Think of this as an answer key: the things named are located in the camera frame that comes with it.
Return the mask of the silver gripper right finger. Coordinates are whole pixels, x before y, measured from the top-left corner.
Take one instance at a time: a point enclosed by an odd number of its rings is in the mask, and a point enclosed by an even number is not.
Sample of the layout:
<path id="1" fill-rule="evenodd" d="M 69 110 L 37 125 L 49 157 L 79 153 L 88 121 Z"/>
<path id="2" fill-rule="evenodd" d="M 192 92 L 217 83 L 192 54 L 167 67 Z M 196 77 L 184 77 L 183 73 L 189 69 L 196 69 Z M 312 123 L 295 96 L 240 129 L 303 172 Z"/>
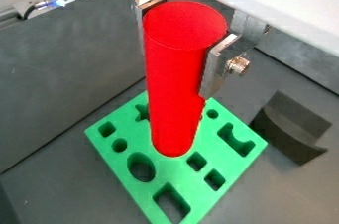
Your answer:
<path id="1" fill-rule="evenodd" d="M 265 22 L 240 10 L 235 11 L 231 29 L 207 52 L 199 90 L 205 100 L 219 91 L 229 75 L 243 76 L 247 73 L 251 62 L 245 55 L 257 44 L 265 29 Z"/>

